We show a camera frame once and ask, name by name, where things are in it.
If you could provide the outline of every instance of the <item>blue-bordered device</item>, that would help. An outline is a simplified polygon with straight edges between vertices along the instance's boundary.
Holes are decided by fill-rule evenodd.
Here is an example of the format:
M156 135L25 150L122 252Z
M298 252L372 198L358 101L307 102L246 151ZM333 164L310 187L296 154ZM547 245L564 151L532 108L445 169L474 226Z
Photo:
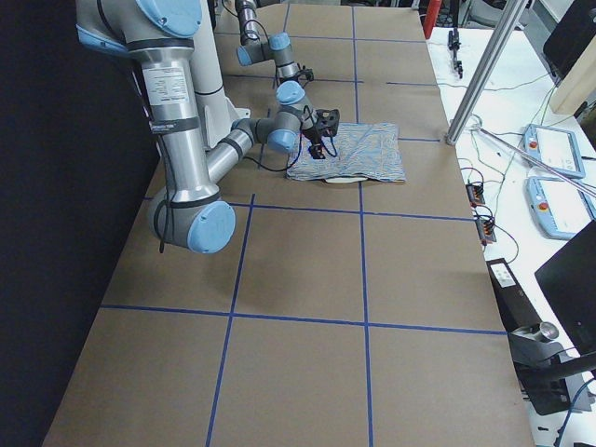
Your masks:
M596 218L592 198L563 180L530 177L526 194L536 223L552 239L571 239Z
M525 151L570 179L586 176L576 135L563 129L531 124L523 134Z

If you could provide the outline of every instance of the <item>black wall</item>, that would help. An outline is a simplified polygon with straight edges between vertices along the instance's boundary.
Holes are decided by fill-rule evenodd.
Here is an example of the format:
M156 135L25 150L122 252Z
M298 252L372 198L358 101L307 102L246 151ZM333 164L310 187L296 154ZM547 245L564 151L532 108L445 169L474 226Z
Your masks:
M0 446L40 445L150 181L142 108L76 40L74 2L5 0Z

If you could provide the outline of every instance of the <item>black panel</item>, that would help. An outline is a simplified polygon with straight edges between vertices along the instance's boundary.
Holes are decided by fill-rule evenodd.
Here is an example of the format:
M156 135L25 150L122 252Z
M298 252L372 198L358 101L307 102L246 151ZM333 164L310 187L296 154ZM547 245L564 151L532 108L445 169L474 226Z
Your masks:
M535 276L581 354L596 350L596 222L557 251Z
M596 35L596 0L575 0L544 44L544 54L564 79Z
M142 108L75 2L3 2L0 445L41 445L155 170Z

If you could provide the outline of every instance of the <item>white desk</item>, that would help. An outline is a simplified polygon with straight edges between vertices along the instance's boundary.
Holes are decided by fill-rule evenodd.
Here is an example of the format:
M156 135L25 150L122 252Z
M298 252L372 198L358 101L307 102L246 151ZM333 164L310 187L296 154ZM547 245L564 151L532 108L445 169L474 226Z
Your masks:
M440 84L440 94L445 113L448 119L453 119L466 89L442 84L450 84L451 86L466 86L469 84L481 54L488 43L491 31L460 30L462 47L458 56L464 65L464 78L461 80L451 68L452 53L447 48L448 32L449 30L444 28L435 29L428 41L428 50L437 82ZM486 88L515 87L546 73L547 71L534 53L525 35L522 32L515 32L497 63ZM530 85L515 89L484 91L474 114L479 115L482 118L483 126L492 132L523 133L533 117L535 117L534 123L540 124L543 116L540 105L543 101L546 102L545 98L547 98L552 88L553 83L550 77L545 76ZM548 126L564 118L565 115L555 115L547 108L544 114L544 124ZM573 131L576 134L582 155L594 156L592 146L575 119L572 117L565 119L556 127ZM521 137L505 135L502 138L517 145ZM492 142L487 137L478 135L478 133L476 133L476 141L482 161L500 171L507 168L511 157L511 152L507 148ZM501 176L497 172L483 166L479 161L469 131L464 132L457 143L456 149L459 157L471 160L473 167L483 173L485 180L501 180ZM466 160L460 160L460 165L463 168L469 166L469 163ZM585 182L595 184L596 163L587 161L585 166L588 174ZM467 179L469 173L469 170L463 171L464 179ZM540 174L545 174L545 172L542 169L530 169L519 156L515 157L499 198L496 222L508 230L520 244L519 256L510 266L538 315L545 321L554 322L561 329L561 324L550 309L534 276L534 272L538 267L565 243L562 240L545 238L532 220L527 200L523 194L524 181L529 176ZM477 177L474 177L474 175L477 174L472 174L472 179L476 180ZM495 199L498 189L498 183L487 183L485 185L484 196L488 206L493 211L496 209ZM496 236L497 243L487 247L484 253L485 258L487 260L500 257L504 257L506 260L511 259L515 254L515 245L508 236L498 229L496 230ZM571 341L563 331L559 341L563 347L572 346ZM574 350L568 352L569 355L576 355ZM596 386L592 384L590 389L594 391ZM539 416L530 404L528 404L528 413L536 444L552 445L557 436L556 430L561 426L565 414L555 413L549 416ZM549 431L540 431L537 429L538 427L548 427ZM596 443L596 405L592 406L591 413L574 413L571 417L563 437L562 447L571 447L574 441Z

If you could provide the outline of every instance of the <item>striped cloth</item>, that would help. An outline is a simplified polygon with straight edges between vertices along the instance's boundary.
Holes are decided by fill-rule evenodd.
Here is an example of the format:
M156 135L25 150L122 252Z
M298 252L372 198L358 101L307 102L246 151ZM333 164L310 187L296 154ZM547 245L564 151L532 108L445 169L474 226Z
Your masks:
M366 177L380 182L404 182L398 131L395 124L388 123L340 123L337 136L333 138L338 156L326 154L324 160L315 160L308 153L308 140L303 139L302 152L288 169L288 177L303 181ZM330 140L324 138L323 141L333 154ZM298 156L298 145L297 142L289 162Z

